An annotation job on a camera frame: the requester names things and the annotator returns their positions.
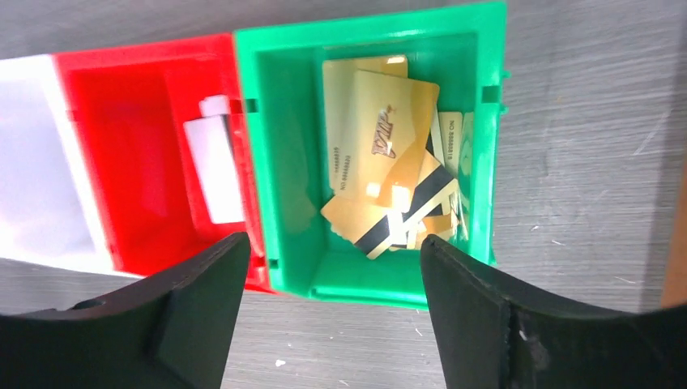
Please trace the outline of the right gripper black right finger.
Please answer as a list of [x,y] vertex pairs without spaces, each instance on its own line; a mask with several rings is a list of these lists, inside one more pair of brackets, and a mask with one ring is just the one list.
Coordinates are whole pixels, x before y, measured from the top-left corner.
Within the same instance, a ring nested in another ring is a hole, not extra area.
[[449,388],[683,388],[686,308],[629,313],[528,284],[427,237],[420,267]]

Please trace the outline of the gold VIP card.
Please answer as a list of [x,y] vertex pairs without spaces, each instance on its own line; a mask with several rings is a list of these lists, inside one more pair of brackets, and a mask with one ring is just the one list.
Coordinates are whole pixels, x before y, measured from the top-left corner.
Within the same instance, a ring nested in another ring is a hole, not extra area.
[[439,93],[436,83],[355,71],[335,194],[407,211]]

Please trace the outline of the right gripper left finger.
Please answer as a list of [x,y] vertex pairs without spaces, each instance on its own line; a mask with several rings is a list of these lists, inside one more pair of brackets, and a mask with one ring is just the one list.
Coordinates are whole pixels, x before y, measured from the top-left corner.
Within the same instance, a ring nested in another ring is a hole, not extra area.
[[2,387],[220,387],[250,253],[234,233],[70,309],[3,315]]

